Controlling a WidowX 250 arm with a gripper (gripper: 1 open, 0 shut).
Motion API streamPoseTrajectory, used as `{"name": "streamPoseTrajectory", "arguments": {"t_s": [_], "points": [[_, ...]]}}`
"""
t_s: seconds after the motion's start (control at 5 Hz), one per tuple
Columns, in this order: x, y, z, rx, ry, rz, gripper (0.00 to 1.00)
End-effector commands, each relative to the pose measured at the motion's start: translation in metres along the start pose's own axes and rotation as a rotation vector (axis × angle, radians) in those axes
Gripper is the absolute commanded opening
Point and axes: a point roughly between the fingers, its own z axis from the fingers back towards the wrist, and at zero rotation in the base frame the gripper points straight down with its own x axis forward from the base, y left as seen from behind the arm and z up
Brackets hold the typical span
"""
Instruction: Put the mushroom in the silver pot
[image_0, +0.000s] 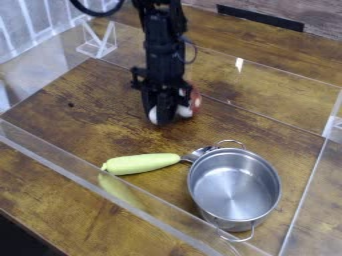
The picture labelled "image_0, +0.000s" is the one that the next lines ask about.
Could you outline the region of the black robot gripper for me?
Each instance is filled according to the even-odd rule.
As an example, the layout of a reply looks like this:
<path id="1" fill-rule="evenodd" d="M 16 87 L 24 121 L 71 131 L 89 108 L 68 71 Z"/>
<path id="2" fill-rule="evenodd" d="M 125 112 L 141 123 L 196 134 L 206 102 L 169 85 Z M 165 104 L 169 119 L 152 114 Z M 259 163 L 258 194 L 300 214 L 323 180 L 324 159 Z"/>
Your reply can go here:
<path id="1" fill-rule="evenodd" d="M 192 86 L 183 79 L 185 44 L 183 41 L 157 44 L 144 42 L 145 67 L 132 67 L 132 88 L 141 93 L 145 115 L 156 106 L 156 121 L 165 125 L 173 121 L 175 97 L 188 97 Z"/>

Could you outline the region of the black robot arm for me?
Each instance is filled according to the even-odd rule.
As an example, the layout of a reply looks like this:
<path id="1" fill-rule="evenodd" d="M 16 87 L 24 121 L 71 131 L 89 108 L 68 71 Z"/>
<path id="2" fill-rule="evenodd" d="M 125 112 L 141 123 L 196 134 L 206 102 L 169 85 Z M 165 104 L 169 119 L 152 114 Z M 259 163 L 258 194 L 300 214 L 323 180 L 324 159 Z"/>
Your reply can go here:
<path id="1" fill-rule="evenodd" d="M 171 123 L 188 107 L 192 85 L 183 79 L 187 19 L 180 0 L 132 0 L 145 35 L 145 67 L 132 67 L 131 86 L 141 93 L 145 116 L 156 125 Z"/>

